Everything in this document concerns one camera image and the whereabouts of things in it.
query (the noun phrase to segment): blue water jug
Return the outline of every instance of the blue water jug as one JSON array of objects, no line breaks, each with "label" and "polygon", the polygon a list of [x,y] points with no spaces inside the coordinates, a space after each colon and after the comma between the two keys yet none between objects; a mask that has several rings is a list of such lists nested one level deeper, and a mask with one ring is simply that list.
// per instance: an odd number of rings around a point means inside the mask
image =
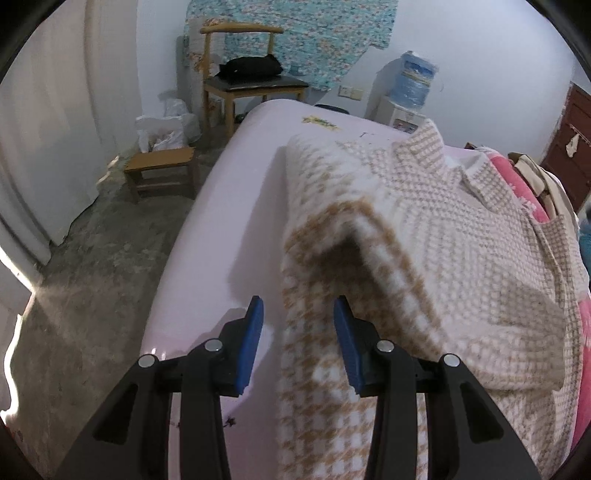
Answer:
[{"label": "blue water jug", "polygon": [[390,98],[404,108],[418,111],[425,105],[437,67],[412,51],[402,55],[402,61],[404,65],[390,91]]}]

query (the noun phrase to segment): beige plaid garment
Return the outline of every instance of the beige plaid garment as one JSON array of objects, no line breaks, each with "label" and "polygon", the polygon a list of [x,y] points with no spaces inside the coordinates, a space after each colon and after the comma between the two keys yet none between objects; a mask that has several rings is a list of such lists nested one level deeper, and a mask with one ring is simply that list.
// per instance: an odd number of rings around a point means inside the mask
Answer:
[{"label": "beige plaid garment", "polygon": [[540,225],[522,210],[484,155],[449,168],[443,147],[431,121],[392,151],[302,136],[287,145],[281,480],[363,478],[375,400],[348,386],[332,321],[341,294],[411,354],[458,354],[544,478],[567,455],[589,281],[576,240],[563,217]]}]

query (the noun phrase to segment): metal screw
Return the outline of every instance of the metal screw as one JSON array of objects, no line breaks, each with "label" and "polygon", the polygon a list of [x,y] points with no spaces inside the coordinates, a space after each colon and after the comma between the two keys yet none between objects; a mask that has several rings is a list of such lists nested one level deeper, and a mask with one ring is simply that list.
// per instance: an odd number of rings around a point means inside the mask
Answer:
[{"label": "metal screw", "polygon": [[223,343],[217,338],[212,338],[205,342],[205,350],[208,352],[219,352],[223,347]]},{"label": "metal screw", "polygon": [[380,352],[390,353],[394,350],[394,344],[390,340],[380,340],[376,343],[376,347]]},{"label": "metal screw", "polygon": [[150,355],[150,354],[142,355],[138,359],[138,365],[141,368],[149,368],[152,365],[154,365],[155,362],[156,362],[156,358],[154,357],[154,355]]},{"label": "metal screw", "polygon": [[445,363],[448,367],[458,367],[460,365],[460,359],[457,357],[457,355],[448,353],[443,357],[443,363]]}]

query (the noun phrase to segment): white plastic bag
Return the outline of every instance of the white plastic bag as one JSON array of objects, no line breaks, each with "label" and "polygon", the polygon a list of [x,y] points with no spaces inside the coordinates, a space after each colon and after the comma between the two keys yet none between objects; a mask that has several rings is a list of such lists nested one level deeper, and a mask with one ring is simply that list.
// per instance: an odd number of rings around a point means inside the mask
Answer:
[{"label": "white plastic bag", "polygon": [[135,119],[135,127],[138,131],[139,149],[143,153],[153,151],[156,145],[159,145],[159,150],[183,148],[189,145],[180,117],[152,118],[143,115]]},{"label": "white plastic bag", "polygon": [[197,115],[189,113],[178,98],[165,102],[165,117],[139,116],[135,119],[139,149],[143,153],[188,147],[201,136]]},{"label": "white plastic bag", "polygon": [[158,140],[152,147],[153,152],[158,150],[174,150],[175,148],[187,147],[187,138],[184,136],[182,130],[174,130],[166,137]]}]

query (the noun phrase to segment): black bag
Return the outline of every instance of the black bag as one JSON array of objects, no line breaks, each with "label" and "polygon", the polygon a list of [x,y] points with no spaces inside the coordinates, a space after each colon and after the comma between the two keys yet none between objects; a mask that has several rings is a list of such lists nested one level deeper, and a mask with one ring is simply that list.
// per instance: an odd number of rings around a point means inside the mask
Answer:
[{"label": "black bag", "polygon": [[280,75],[281,72],[281,63],[269,53],[265,57],[239,57],[226,64],[220,64],[220,73],[216,76],[229,82],[240,82],[269,79]]}]

